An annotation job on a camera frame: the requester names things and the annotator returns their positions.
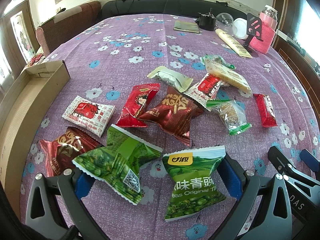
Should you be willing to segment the black sofa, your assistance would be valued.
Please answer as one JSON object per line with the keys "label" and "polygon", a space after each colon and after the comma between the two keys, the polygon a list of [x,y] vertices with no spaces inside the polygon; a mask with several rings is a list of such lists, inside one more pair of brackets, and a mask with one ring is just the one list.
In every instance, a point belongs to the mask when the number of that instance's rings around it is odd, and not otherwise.
{"label": "black sofa", "polygon": [[200,14],[217,16],[226,12],[234,19],[247,18],[247,14],[229,7],[226,3],[203,0],[115,0],[103,5],[98,14],[100,20],[122,15],[170,14],[197,18]]}

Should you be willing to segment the black phone stand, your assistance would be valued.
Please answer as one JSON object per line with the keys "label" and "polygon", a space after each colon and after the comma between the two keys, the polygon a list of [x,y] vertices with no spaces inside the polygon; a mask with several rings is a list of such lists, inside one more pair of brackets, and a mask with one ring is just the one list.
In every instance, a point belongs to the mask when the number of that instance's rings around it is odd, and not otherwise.
{"label": "black phone stand", "polygon": [[256,37],[257,40],[263,41],[261,38],[262,35],[262,21],[259,17],[254,16],[252,13],[247,14],[247,26],[246,26],[246,38],[243,46],[248,52],[252,52],[252,49],[249,48],[249,44],[252,41],[253,37]]}

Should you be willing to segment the yellow cake packet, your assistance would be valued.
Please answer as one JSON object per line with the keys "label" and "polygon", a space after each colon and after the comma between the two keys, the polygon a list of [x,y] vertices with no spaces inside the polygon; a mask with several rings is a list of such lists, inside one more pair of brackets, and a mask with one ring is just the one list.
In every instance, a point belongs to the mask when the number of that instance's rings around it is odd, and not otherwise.
{"label": "yellow cake packet", "polygon": [[244,93],[249,95],[253,94],[251,87],[242,75],[212,59],[205,59],[204,61],[206,70],[209,74],[218,77],[222,81],[242,90]]}

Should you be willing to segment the dark red gold-script packet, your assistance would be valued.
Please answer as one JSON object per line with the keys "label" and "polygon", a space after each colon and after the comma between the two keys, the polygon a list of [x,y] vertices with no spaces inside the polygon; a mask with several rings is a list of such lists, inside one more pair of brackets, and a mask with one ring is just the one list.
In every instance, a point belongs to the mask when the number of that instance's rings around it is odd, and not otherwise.
{"label": "dark red gold-script packet", "polygon": [[157,123],[164,132],[189,146],[191,119],[202,113],[193,100],[169,86],[160,103],[140,115],[139,120]]}

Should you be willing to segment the pale green white packet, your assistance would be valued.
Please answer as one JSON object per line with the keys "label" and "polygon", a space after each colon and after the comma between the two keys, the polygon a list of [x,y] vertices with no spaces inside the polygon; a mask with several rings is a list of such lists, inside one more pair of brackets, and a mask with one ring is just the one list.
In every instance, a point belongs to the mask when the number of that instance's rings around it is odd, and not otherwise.
{"label": "pale green white packet", "polygon": [[180,93],[185,92],[193,82],[193,78],[187,77],[179,72],[170,70],[165,66],[159,66],[148,75],[150,79],[160,79],[168,85],[174,87]]}

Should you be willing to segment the small red snack bar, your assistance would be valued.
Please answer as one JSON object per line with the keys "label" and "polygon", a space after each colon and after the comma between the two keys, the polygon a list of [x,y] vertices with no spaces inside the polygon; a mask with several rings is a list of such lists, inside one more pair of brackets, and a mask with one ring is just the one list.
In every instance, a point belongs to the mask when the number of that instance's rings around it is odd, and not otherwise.
{"label": "small red snack bar", "polygon": [[276,116],[269,95],[253,94],[257,102],[261,124],[263,127],[277,126]]}

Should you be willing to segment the green pea packet with logo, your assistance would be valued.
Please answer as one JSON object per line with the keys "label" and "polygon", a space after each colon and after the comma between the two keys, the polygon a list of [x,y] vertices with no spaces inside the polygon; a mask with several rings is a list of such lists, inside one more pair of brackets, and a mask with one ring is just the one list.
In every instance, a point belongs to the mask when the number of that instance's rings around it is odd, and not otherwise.
{"label": "green pea packet with logo", "polygon": [[165,221],[190,217],[225,200],[225,195],[217,189],[212,179],[212,173],[225,156],[223,145],[163,155],[163,166],[175,183]]}

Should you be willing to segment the clear green-edged cracker packet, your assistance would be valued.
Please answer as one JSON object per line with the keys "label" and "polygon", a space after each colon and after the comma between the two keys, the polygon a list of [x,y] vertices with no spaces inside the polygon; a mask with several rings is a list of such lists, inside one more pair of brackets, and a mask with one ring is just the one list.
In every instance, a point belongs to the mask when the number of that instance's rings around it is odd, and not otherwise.
{"label": "clear green-edged cracker packet", "polygon": [[235,100],[208,100],[206,107],[213,109],[228,129],[229,135],[241,134],[252,127],[246,113]]}

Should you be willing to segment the clear plastic cup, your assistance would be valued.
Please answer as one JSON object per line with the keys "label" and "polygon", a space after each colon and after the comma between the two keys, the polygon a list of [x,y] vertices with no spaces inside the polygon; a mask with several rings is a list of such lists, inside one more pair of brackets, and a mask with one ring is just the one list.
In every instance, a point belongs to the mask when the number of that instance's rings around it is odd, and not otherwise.
{"label": "clear plastic cup", "polygon": [[219,29],[233,35],[234,34],[234,19],[229,13],[222,12],[216,16],[216,23]]}

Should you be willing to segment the white red snack packet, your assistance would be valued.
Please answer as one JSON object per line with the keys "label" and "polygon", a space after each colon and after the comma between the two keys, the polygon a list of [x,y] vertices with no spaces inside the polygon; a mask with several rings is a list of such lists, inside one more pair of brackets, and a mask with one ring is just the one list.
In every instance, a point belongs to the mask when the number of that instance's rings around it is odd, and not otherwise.
{"label": "white red snack packet", "polygon": [[115,109],[113,105],[91,102],[77,95],[62,118],[102,137]]}

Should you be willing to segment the dark red snack packet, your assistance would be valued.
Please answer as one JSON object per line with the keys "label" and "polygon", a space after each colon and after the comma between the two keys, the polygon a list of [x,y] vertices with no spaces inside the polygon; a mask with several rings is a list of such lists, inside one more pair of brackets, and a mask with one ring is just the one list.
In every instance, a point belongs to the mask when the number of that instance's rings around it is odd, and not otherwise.
{"label": "dark red snack packet", "polygon": [[46,155],[46,171],[48,177],[58,176],[67,168],[74,168],[72,160],[102,144],[79,128],[69,126],[65,133],[53,141],[40,140]]}

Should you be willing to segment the green pea packet with QR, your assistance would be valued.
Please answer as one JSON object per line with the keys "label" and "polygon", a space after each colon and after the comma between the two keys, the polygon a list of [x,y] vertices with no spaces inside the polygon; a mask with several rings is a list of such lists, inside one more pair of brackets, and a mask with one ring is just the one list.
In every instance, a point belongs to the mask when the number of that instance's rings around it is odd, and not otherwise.
{"label": "green pea packet with QR", "polygon": [[85,152],[72,163],[85,174],[105,182],[133,205],[143,198],[139,169],[161,156],[163,149],[142,138],[111,125],[106,145]]}

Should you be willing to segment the red cartoon girl packet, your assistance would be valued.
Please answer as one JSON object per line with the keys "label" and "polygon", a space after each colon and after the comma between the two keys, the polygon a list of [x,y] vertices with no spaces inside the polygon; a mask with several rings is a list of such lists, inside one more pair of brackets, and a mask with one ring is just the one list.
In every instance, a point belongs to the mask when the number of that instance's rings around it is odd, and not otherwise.
{"label": "red cartoon girl packet", "polygon": [[139,116],[145,113],[146,108],[160,89],[159,83],[136,85],[121,111],[116,123],[117,126],[126,128],[146,128],[147,124],[139,120]]}

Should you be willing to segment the green clear candy packet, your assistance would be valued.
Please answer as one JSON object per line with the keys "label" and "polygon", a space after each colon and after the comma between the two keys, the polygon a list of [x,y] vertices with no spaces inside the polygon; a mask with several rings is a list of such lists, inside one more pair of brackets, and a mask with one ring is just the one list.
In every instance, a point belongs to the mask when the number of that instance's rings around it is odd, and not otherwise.
{"label": "green clear candy packet", "polygon": [[229,68],[229,69],[232,69],[232,70],[235,70],[236,69],[236,66],[226,62],[224,60],[224,58],[220,55],[205,55],[205,56],[202,56],[200,57],[200,61],[202,64],[205,64],[205,60],[206,59],[210,59],[210,60],[213,60],[219,64],[222,64],[223,66]]}

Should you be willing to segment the purple floral tablecloth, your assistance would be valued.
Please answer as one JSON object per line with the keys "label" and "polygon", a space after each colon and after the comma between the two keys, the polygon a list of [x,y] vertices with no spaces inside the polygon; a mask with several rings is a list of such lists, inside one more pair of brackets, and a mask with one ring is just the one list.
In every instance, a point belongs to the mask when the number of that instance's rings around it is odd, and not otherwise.
{"label": "purple floral tablecloth", "polygon": [[46,56],[68,81],[21,183],[35,239],[290,239],[319,156],[306,91],[280,55],[240,56],[179,17],[112,17]]}

